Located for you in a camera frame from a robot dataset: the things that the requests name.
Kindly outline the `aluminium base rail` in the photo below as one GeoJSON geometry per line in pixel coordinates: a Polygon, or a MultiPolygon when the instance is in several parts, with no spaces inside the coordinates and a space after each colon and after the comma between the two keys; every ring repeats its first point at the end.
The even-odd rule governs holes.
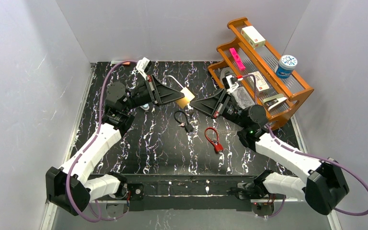
{"type": "Polygon", "coordinates": [[[128,174],[115,194],[100,195],[101,204],[124,205],[124,213],[103,215],[103,222],[135,230],[144,212],[151,210],[236,210],[270,218],[280,212],[275,202],[287,198],[306,202],[321,215],[328,215],[348,193],[336,180],[310,176],[302,182],[295,176],[144,175],[128,174]]]}

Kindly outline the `white red staple box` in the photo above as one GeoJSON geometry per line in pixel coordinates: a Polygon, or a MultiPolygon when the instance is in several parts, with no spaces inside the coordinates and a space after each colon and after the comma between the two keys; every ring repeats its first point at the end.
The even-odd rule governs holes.
{"type": "Polygon", "coordinates": [[[268,83],[266,82],[264,76],[259,72],[259,71],[255,71],[253,73],[251,73],[253,76],[248,76],[248,81],[249,81],[249,84],[251,86],[251,88],[253,90],[255,90],[254,88],[254,80],[256,80],[256,87],[257,87],[257,92],[258,94],[261,94],[261,93],[265,93],[267,92],[270,87],[268,85],[268,83]]]}

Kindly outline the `packaged blister card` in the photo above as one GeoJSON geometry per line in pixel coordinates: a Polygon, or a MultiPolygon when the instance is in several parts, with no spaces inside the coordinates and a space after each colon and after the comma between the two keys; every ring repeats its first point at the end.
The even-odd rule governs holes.
{"type": "Polygon", "coordinates": [[[255,105],[253,99],[251,98],[250,94],[244,87],[237,88],[232,95],[234,96],[237,104],[241,109],[245,109],[247,107],[255,105]]]}

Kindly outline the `orange grey marker pen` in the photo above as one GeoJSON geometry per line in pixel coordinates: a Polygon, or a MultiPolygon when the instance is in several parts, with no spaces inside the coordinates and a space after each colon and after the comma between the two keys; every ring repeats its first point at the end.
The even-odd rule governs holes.
{"type": "Polygon", "coordinates": [[[117,65],[117,64],[121,64],[121,65],[128,66],[128,65],[130,65],[130,61],[125,61],[125,62],[123,62],[123,61],[116,61],[116,60],[112,60],[112,61],[110,62],[110,65],[111,65],[111,66],[113,66],[113,65],[117,65]]]}

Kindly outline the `teal white eraser block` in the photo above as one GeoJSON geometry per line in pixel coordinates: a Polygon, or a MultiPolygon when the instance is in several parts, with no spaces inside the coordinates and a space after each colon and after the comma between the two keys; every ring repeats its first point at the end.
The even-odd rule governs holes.
{"type": "Polygon", "coordinates": [[[140,106],[140,108],[142,108],[144,111],[148,111],[150,109],[150,105],[148,103],[140,106]]]}

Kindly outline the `black cable padlock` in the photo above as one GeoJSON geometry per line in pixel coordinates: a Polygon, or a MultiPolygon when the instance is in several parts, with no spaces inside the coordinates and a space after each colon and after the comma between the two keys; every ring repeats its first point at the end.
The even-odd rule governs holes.
{"type": "Polygon", "coordinates": [[[186,133],[191,133],[193,132],[194,128],[193,126],[190,124],[189,122],[189,119],[188,119],[188,116],[187,114],[184,112],[184,111],[181,111],[181,110],[178,110],[178,111],[175,111],[174,114],[173,114],[173,117],[175,119],[175,121],[180,124],[180,123],[185,123],[185,126],[183,127],[186,131],[186,133]],[[183,115],[184,116],[184,121],[180,120],[178,118],[178,115],[183,115]]]}

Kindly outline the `silver brass-lock keys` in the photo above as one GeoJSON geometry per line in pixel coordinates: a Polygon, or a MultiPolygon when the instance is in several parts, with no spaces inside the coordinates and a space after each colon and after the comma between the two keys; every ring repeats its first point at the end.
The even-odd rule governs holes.
{"type": "Polygon", "coordinates": [[[188,106],[187,107],[187,114],[189,115],[190,118],[193,117],[194,113],[195,113],[195,111],[194,111],[193,107],[188,106]]]}

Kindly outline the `pink highlighter marker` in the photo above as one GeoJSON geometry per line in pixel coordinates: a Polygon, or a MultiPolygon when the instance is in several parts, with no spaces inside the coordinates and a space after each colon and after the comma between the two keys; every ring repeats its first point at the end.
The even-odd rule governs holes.
{"type": "Polygon", "coordinates": [[[233,57],[233,60],[235,61],[236,65],[237,65],[238,69],[240,71],[246,70],[246,67],[244,66],[244,64],[242,62],[242,59],[240,58],[240,56],[237,53],[236,49],[232,47],[232,48],[229,49],[229,51],[230,51],[230,53],[233,57]]]}

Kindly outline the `clear tape roll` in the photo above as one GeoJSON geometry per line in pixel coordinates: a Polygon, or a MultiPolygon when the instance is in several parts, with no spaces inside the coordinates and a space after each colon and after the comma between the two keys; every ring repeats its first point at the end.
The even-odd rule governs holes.
{"type": "Polygon", "coordinates": [[[230,68],[230,67],[225,67],[221,70],[220,72],[220,75],[219,75],[219,80],[221,83],[223,83],[223,79],[226,77],[226,76],[229,76],[229,75],[234,75],[235,73],[233,72],[233,70],[230,68]]]}

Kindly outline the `blue white round jar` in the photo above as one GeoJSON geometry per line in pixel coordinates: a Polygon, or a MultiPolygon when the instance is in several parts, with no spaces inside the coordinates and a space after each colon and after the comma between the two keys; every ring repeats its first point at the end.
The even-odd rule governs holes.
{"type": "Polygon", "coordinates": [[[283,55],[274,70],[277,77],[281,79],[286,79],[290,77],[291,73],[294,71],[298,64],[298,60],[292,55],[283,55]]]}

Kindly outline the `orange wooden shelf rack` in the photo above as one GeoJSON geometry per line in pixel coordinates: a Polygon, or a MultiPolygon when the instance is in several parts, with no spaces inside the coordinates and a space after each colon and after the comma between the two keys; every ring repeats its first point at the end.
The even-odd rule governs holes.
{"type": "Polygon", "coordinates": [[[288,122],[313,93],[314,89],[295,70],[287,79],[277,77],[274,70],[281,58],[280,53],[269,42],[266,42],[263,47],[253,49],[241,35],[241,29],[250,25],[251,23],[246,17],[228,22],[227,27],[235,34],[235,38],[217,47],[217,51],[223,60],[210,65],[208,71],[220,88],[224,86],[219,80],[218,71],[225,67],[230,67],[235,75],[246,75],[259,71],[270,87],[267,92],[261,93],[258,96],[257,102],[259,104],[262,104],[263,99],[276,94],[282,93],[287,97],[287,100],[281,105],[270,112],[266,111],[271,128],[276,130],[288,122]],[[238,69],[229,51],[232,47],[236,49],[246,70],[240,71],[238,69]]]}

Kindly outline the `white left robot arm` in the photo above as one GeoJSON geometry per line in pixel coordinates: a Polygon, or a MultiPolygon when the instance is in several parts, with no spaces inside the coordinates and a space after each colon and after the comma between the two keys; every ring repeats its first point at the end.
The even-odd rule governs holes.
{"type": "Polygon", "coordinates": [[[121,82],[113,82],[105,96],[97,131],[68,161],[46,172],[48,201],[74,216],[82,216],[90,202],[98,198],[110,194],[121,196],[121,189],[127,184],[121,174],[109,172],[95,179],[89,176],[131,128],[135,117],[130,111],[149,103],[160,106],[184,98],[182,92],[163,85],[154,76],[140,79],[132,91],[121,82]]]}

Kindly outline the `white box top shelf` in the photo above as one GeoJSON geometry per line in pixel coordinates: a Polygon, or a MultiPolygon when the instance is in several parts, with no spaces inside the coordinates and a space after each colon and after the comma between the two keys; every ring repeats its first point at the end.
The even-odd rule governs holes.
{"type": "Polygon", "coordinates": [[[246,26],[241,29],[241,35],[253,49],[265,46],[265,38],[254,26],[246,26]]]}

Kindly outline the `brass padlock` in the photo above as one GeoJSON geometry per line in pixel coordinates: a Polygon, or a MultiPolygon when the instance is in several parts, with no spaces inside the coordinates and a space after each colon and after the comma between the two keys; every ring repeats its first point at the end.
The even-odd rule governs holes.
{"type": "Polygon", "coordinates": [[[181,87],[180,92],[184,94],[184,97],[175,102],[180,108],[184,109],[195,98],[195,95],[187,87],[183,86],[174,76],[166,75],[165,78],[173,79],[181,87]]]}

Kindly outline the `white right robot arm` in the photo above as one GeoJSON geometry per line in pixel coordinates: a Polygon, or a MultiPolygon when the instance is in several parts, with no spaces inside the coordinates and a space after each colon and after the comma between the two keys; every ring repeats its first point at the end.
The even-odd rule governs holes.
{"type": "Polygon", "coordinates": [[[237,135],[243,146],[293,172],[293,176],[289,176],[264,171],[255,178],[252,193],[297,198],[322,215],[328,215],[349,193],[345,176],[335,160],[309,157],[270,134],[263,106],[254,104],[242,109],[225,89],[208,98],[194,100],[190,106],[213,119],[222,116],[240,126],[242,129],[237,135]]]}

